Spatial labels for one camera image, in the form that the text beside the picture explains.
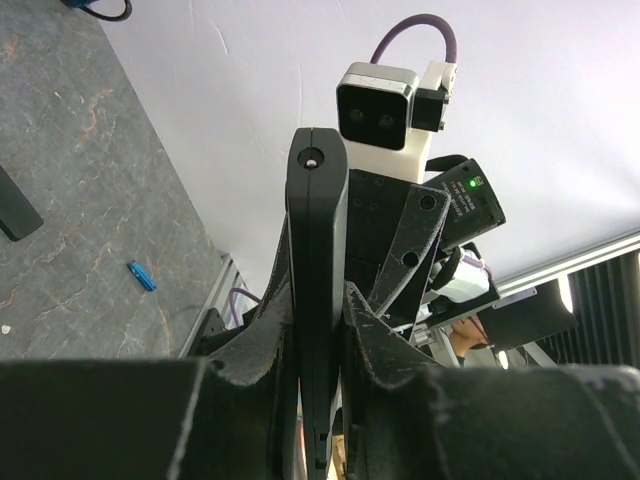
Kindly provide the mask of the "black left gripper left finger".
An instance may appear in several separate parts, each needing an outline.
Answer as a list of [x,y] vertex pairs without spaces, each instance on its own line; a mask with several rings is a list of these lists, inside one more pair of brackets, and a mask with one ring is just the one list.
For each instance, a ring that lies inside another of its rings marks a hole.
[[289,239],[251,323],[207,356],[4,362],[2,477],[292,478]]

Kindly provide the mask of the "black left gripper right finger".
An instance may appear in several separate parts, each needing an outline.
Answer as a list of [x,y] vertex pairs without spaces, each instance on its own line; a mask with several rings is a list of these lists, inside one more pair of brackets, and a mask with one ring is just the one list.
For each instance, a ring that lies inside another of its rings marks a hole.
[[631,367],[446,368],[344,293],[350,479],[635,479]]

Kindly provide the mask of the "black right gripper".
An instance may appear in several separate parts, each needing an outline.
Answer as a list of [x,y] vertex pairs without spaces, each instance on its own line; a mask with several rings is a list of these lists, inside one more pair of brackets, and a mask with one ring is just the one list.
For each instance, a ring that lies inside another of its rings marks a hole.
[[374,315],[403,336],[451,323],[497,299],[474,239],[506,222],[472,158],[428,161],[422,185],[353,170],[345,277]]

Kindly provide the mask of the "black remote battery cover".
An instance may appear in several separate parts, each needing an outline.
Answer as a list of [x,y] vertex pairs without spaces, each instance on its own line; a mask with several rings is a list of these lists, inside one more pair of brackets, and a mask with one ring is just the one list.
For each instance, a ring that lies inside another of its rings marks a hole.
[[4,168],[0,196],[1,230],[11,241],[23,240],[43,226],[42,217]]

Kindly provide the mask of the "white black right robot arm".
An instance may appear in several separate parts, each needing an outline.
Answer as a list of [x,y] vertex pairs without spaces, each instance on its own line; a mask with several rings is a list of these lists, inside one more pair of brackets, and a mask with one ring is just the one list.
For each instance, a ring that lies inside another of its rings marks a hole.
[[422,184],[349,174],[345,278],[390,327],[446,325],[498,294],[474,239],[506,221],[479,164],[462,155],[428,161]]

